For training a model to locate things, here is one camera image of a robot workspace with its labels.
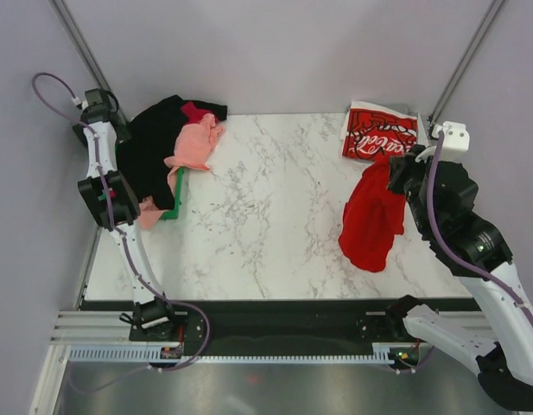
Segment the plain red t-shirt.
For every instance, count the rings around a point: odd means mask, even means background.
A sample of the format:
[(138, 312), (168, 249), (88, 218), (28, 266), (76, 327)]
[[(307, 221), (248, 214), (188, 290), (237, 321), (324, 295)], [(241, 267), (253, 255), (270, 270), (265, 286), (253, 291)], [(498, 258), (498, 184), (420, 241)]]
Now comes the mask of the plain red t-shirt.
[(344, 206), (339, 247), (357, 268), (381, 272), (397, 235), (404, 233), (405, 197), (390, 192), (390, 159), (363, 172)]

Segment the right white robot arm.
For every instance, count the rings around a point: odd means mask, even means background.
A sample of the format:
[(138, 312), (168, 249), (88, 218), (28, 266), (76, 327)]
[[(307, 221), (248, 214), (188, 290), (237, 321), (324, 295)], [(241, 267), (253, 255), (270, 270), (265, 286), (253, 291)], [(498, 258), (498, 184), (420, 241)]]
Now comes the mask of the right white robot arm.
[(479, 186), (457, 161), (469, 149), (466, 126), (447, 121), (431, 135), (435, 145), (416, 144), (390, 159), (387, 189), (405, 197), (422, 239), (470, 292), (496, 337), (475, 335), (410, 295), (388, 308), (386, 332), (452, 357), (504, 409), (533, 412), (533, 307), (502, 233), (473, 211)]

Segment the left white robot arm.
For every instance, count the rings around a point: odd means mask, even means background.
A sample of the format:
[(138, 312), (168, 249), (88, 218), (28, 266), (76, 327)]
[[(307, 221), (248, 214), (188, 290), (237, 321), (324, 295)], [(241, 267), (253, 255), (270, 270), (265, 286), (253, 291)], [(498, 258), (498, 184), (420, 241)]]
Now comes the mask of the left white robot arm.
[(118, 170), (117, 134), (121, 120), (111, 92), (85, 92), (79, 134), (86, 139), (89, 165), (78, 191), (97, 225), (114, 239), (130, 277), (133, 311), (120, 320), (130, 325), (133, 342), (172, 342), (181, 325), (152, 271), (141, 239), (141, 210), (135, 193)]

